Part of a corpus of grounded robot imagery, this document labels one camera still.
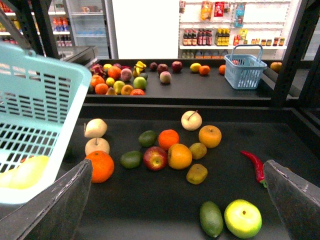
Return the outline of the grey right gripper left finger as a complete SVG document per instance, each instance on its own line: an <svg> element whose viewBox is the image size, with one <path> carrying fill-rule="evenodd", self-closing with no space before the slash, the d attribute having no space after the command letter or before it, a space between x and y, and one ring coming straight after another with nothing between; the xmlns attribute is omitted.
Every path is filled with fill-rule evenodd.
<svg viewBox="0 0 320 240"><path fill-rule="evenodd" d="M2 240L72 240L91 188L93 166L81 161L52 185L0 220Z"/></svg>

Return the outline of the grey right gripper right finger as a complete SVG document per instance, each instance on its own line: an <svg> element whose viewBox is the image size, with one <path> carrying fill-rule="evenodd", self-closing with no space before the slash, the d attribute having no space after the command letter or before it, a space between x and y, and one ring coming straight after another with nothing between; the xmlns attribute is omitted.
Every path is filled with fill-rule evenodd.
<svg viewBox="0 0 320 240"><path fill-rule="evenodd" d="M320 238L320 188L274 160L263 165L270 199L291 240Z"/></svg>

